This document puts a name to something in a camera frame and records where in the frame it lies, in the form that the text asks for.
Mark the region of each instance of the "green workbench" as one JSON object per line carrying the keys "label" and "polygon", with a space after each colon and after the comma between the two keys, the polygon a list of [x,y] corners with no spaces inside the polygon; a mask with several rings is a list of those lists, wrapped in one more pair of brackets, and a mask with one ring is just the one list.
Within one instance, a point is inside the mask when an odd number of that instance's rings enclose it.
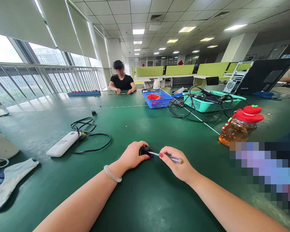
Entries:
{"label": "green workbench", "polygon": [[[207,87],[220,91],[221,88]],[[265,117],[250,141],[276,141],[290,131],[290,99],[276,101],[249,96],[247,100],[261,106]],[[236,108],[244,106],[245,103],[241,102]],[[255,186],[246,184],[241,169],[232,167],[229,148],[218,141],[218,133],[228,120],[225,116],[207,124],[177,119],[170,115],[168,108],[150,109],[140,90],[131,95],[108,95],[105,91],[101,96],[68,97],[60,93],[7,109],[10,116],[0,118],[0,131],[21,150],[10,159],[10,164],[31,157],[41,164],[20,182],[0,212],[2,232],[32,231],[104,165],[118,159],[131,142],[140,140],[146,141],[155,152],[164,146],[182,150],[201,174],[290,228],[290,215],[269,201],[264,193],[256,191]],[[94,116],[97,124],[94,133],[106,133],[112,137],[107,147],[85,154],[72,154],[68,150],[60,158],[45,155],[72,131],[72,122],[90,117],[92,110],[98,114]],[[105,142],[105,137],[93,137],[77,149],[94,149]],[[198,195],[154,157],[126,172],[92,231],[224,229]]]}

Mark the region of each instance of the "blue plastic basket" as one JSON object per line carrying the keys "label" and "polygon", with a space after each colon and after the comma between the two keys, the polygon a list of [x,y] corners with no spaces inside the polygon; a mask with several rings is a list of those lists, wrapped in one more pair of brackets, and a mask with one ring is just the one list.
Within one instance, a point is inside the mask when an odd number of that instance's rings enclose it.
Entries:
{"label": "blue plastic basket", "polygon": [[[159,95],[160,100],[149,100],[147,98],[147,96],[149,96],[152,93],[155,95]],[[144,98],[145,98],[147,105],[151,109],[167,107],[169,105],[170,101],[173,99],[172,97],[170,97],[169,95],[167,95],[163,91],[143,92],[143,95],[144,95]]]}
{"label": "blue plastic basket", "polygon": [[[223,96],[223,95],[227,94],[227,93],[218,92],[218,91],[210,91],[210,92],[212,94],[215,94],[215,95],[218,95],[218,96]],[[195,94],[195,95],[203,95],[201,91],[191,92],[191,93]],[[183,93],[184,101],[185,101],[186,105],[192,107],[191,98],[188,97],[188,94],[190,94],[190,93],[189,92]],[[236,95],[232,95],[232,94],[231,94],[231,96],[234,97],[234,98],[238,98],[238,99],[234,99],[232,104],[230,104],[226,108],[227,110],[234,108],[242,99],[246,100],[246,98],[241,97],[241,96],[236,96]],[[212,111],[220,111],[220,110],[222,110],[221,105],[219,105],[219,104],[215,104],[215,103],[212,103],[212,102],[201,101],[201,100],[196,99],[196,98],[192,98],[192,100],[193,100],[193,105],[195,106],[196,110],[199,111],[199,112],[205,113],[205,112],[212,112]],[[226,107],[230,102],[231,102],[231,100],[224,101],[223,104],[222,104],[223,107]]]}

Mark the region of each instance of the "red small box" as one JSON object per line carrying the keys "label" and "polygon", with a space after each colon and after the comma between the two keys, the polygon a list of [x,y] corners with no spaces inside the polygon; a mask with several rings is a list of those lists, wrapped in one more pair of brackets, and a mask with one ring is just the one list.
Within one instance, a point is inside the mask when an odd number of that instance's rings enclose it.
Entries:
{"label": "red small box", "polygon": [[155,95],[153,93],[151,93],[150,95],[148,95],[147,97],[149,100],[160,100],[160,96],[159,95]]}

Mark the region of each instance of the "computer tower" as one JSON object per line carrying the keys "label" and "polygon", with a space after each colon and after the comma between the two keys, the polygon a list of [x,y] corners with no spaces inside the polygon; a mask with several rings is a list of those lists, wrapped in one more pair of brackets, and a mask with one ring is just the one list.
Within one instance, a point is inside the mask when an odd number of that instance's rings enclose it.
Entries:
{"label": "computer tower", "polygon": [[[237,71],[242,63],[251,63],[246,71]],[[239,62],[226,84],[225,93],[252,95],[255,92],[269,92],[290,68],[290,59],[256,60]]]}

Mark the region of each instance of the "teal plastic basket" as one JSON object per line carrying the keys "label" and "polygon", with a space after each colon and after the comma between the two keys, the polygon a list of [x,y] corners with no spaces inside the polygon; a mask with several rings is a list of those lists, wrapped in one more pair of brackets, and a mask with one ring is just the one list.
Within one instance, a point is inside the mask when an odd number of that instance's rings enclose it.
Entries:
{"label": "teal plastic basket", "polygon": [[[210,92],[212,94],[215,94],[215,95],[218,95],[218,96],[223,96],[223,95],[227,94],[227,93],[218,92],[218,91],[210,91]],[[195,94],[195,95],[203,95],[203,93],[201,91],[191,92],[191,93]],[[186,105],[192,107],[191,98],[188,96],[188,94],[190,94],[190,93],[189,92],[183,93],[184,101],[185,101]],[[236,96],[236,95],[232,95],[232,94],[230,94],[230,95],[232,97],[234,97],[234,98],[240,98],[240,99],[234,99],[232,104],[229,105],[226,108],[227,110],[234,108],[242,99],[246,100],[246,98],[244,98],[244,97],[240,97],[240,96]],[[192,100],[193,100],[193,104],[194,104],[196,110],[199,111],[199,112],[205,113],[205,112],[212,112],[212,111],[220,111],[220,110],[222,110],[222,107],[219,104],[212,103],[212,102],[201,101],[201,100],[196,99],[196,98],[192,98]],[[230,102],[231,102],[231,100],[224,101],[222,103],[223,107],[226,107]]]}

